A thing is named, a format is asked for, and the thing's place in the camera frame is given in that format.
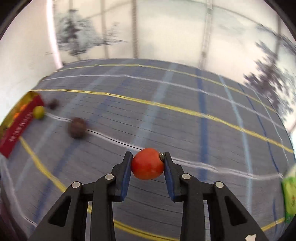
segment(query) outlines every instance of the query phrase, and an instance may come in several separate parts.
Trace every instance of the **white wall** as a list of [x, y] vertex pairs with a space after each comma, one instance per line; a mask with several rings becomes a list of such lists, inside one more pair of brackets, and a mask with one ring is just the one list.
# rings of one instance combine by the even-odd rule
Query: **white wall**
[[57, 69], [48, 37], [46, 3], [29, 3], [0, 40], [0, 123], [26, 92]]

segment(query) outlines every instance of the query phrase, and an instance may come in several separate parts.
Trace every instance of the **red tomato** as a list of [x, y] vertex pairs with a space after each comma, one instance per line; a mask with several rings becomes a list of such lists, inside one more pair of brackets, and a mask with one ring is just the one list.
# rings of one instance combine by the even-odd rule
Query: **red tomato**
[[160, 153], [153, 148], [139, 151], [131, 162], [133, 174], [141, 180], [159, 177], [163, 173], [164, 167]]

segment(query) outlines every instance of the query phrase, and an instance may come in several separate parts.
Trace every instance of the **silver screw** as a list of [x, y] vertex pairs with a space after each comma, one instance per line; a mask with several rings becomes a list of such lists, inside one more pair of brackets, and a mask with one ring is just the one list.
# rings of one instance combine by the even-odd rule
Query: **silver screw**
[[191, 176], [188, 173], [184, 173], [184, 174], [182, 174], [182, 178], [188, 180], [191, 178]]
[[112, 180], [114, 178], [113, 174], [107, 174], [105, 176], [106, 180]]
[[73, 188], [78, 188], [80, 186], [79, 182], [73, 182], [71, 185]]
[[216, 187], [217, 188], [222, 188], [222, 187], [224, 187], [224, 184], [222, 183], [222, 182], [216, 182]]

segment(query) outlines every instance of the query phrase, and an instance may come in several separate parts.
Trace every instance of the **light blue stripe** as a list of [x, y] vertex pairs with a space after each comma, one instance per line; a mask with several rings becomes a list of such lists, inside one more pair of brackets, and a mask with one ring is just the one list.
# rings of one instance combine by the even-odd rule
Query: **light blue stripe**
[[[221, 76], [219, 76], [219, 79], [220, 79], [222, 84], [226, 85], [225, 82], [224, 82], [224, 79]], [[228, 99], [231, 101], [232, 109], [233, 109], [233, 111], [235, 113], [235, 116], [236, 116], [239, 127], [244, 128], [243, 120], [242, 120], [242, 118], [241, 118], [241, 116], [239, 114], [237, 106], [234, 104], [234, 100], [232, 98], [232, 95], [231, 95], [229, 89], [226, 86], [224, 86], [224, 89], [226, 91]], [[242, 132], [242, 143], [243, 143], [243, 146], [244, 146], [244, 157], [245, 157], [246, 165], [248, 167], [248, 172], [250, 174], [253, 174], [252, 160], [251, 160], [251, 156], [250, 156], [250, 150], [249, 150], [247, 134], [244, 133], [244, 132]], [[253, 186], [253, 183], [252, 183], [252, 180], [250, 178], [247, 181], [247, 185], [248, 185], [248, 191], [247, 191], [247, 200], [246, 200], [247, 207], [246, 208], [247, 208], [248, 212], [251, 214], [251, 211], [252, 211], [252, 186]]]
[[[130, 60], [124, 60], [121, 62], [121, 64], [126, 64], [128, 63]], [[114, 74], [117, 70], [121, 69], [122, 66], [117, 66], [117, 67], [113, 67], [110, 70], [108, 70], [107, 72], [105, 72], [104, 74]], [[97, 79], [95, 79], [93, 82], [91, 82], [87, 87], [85, 87], [83, 90], [85, 91], [91, 91], [93, 90], [96, 86], [98, 86], [99, 84], [102, 83], [102, 81], [105, 79], [106, 77], [99, 77]], [[76, 97], [74, 97], [61, 111], [60, 113], [63, 114], [69, 114], [72, 112], [72, 110], [75, 108], [75, 105], [78, 104], [83, 97], [86, 96], [86, 94], [77, 94]], [[40, 141], [38, 142], [38, 144], [35, 146], [34, 148], [34, 152], [35, 154], [38, 154], [38, 152], [40, 151], [40, 149], [44, 146], [44, 144], [47, 142], [47, 139], [49, 138], [49, 136], [53, 133], [54, 129], [57, 127], [59, 121], [55, 120], [44, 132], [44, 134], [42, 135]], [[31, 157], [29, 157], [26, 161], [25, 167], [22, 170], [21, 174], [19, 175], [16, 184], [15, 184], [15, 190], [17, 191], [21, 186], [22, 183], [25, 179], [25, 177], [27, 176], [27, 173], [29, 171], [29, 169], [31, 168], [31, 166], [33, 165], [33, 161], [31, 159]]]
[[[175, 69], [177, 67], [177, 64], [170, 64], [169, 69]], [[165, 75], [162, 78], [162, 81], [170, 82], [173, 77], [172, 71], [166, 71]], [[159, 102], [162, 103], [163, 98], [165, 97], [165, 93], [167, 91], [168, 85], [165, 83], [159, 84], [155, 94], [152, 97], [153, 102]], [[138, 128], [138, 131], [136, 133], [136, 137], [133, 139], [132, 144], [137, 145], [139, 147], [143, 147], [146, 141], [146, 138], [149, 136], [150, 131], [152, 129], [152, 125], [154, 123], [154, 120], [157, 116], [157, 113], [159, 111], [158, 106], [148, 106], [145, 114], [143, 114], [142, 122]]]

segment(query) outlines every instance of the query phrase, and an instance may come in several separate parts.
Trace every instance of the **yellow ball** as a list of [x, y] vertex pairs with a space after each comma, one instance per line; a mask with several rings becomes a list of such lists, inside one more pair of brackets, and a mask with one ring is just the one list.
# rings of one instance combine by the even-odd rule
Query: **yellow ball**
[[43, 119], [44, 115], [45, 115], [45, 109], [43, 106], [36, 106], [33, 109], [33, 117], [35, 119], [41, 120]]

